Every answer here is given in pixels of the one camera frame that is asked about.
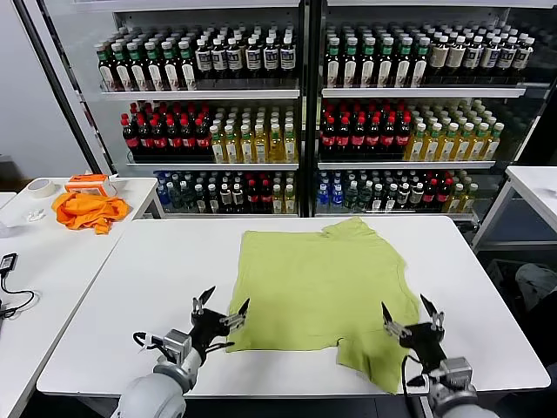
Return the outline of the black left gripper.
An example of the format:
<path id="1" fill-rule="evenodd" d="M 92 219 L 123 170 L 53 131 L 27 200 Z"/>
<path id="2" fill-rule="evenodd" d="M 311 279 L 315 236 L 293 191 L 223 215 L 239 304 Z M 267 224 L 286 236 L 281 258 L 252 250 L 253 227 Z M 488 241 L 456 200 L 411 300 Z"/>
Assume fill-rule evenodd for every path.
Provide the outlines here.
<path id="1" fill-rule="evenodd" d="M 228 342 L 215 344 L 212 342 L 217 337 L 227 337 L 230 329 L 238 329 L 245 324 L 250 299 L 247 299 L 236 313 L 229 316 L 204 308 L 215 288 L 213 286 L 204 290 L 198 298 L 192 300 L 192 330 L 189 335 L 192 347 L 198 352 L 211 352 L 229 347 L 230 343 Z"/>

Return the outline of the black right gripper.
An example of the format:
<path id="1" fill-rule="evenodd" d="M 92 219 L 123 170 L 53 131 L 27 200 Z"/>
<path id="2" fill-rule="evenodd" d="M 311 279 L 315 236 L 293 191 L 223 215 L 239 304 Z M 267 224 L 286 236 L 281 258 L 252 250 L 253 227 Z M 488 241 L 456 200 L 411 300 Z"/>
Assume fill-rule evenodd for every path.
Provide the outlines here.
<path id="1" fill-rule="evenodd" d="M 433 371 L 440 367 L 441 361 L 446 359 L 440 346 L 445 336 L 443 327 L 445 313 L 438 311 L 423 294 L 420 298 L 432 323 L 424 322 L 404 327 L 393 320 L 385 303 L 381 302 L 384 329 L 389 335 L 399 339 L 402 347 L 412 349 L 417 354 L 424 371 Z"/>

